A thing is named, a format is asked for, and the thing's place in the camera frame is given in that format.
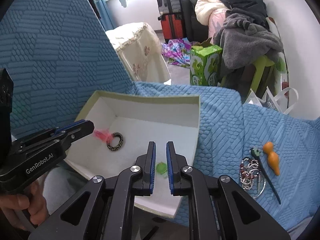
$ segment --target black patterned ring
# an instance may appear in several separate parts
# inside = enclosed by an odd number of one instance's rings
[[[114,146],[114,147],[112,147],[112,146],[110,145],[110,143],[107,143],[108,149],[109,149],[110,151],[115,152],[115,151],[119,150],[119,149],[122,147],[122,144],[123,144],[123,136],[122,136],[122,134],[119,133],[119,132],[115,132],[115,133],[113,133],[112,135],[113,135],[113,137],[118,137],[118,138],[120,138],[120,141],[119,141],[118,145],[116,145],[116,146]]]

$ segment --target pink blanket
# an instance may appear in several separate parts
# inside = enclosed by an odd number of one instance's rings
[[[218,32],[223,26],[223,22],[226,18],[226,11],[228,9],[216,9],[214,10],[209,17],[209,38],[212,38],[213,35]]]

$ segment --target gray towel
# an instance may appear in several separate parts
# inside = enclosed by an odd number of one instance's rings
[[[253,21],[247,15],[234,13],[226,18],[223,27],[215,33],[214,44],[223,48],[220,76],[224,76],[227,69],[247,66],[264,54],[272,61],[278,61],[278,52],[283,50],[281,40]]]

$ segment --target blue bedspread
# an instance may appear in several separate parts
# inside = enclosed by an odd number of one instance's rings
[[[270,140],[281,175],[267,168],[280,195],[267,186],[258,202],[289,229],[320,205],[319,120],[303,121],[256,106],[242,106],[233,90],[134,83],[87,0],[15,0],[0,23],[0,68],[14,84],[12,133],[73,122],[95,90],[142,96],[198,94],[201,119],[194,167],[239,181],[239,165],[253,146]],[[265,156],[262,157],[267,167]],[[175,221],[188,224],[185,200]]]

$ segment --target human hand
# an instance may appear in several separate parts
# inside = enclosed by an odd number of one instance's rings
[[[21,221],[15,214],[14,210],[27,209],[30,213],[30,222],[34,225],[40,225],[49,216],[47,202],[42,196],[41,188],[38,181],[34,181],[30,186],[31,200],[21,194],[17,195],[0,195],[0,209],[15,228],[25,230]]]

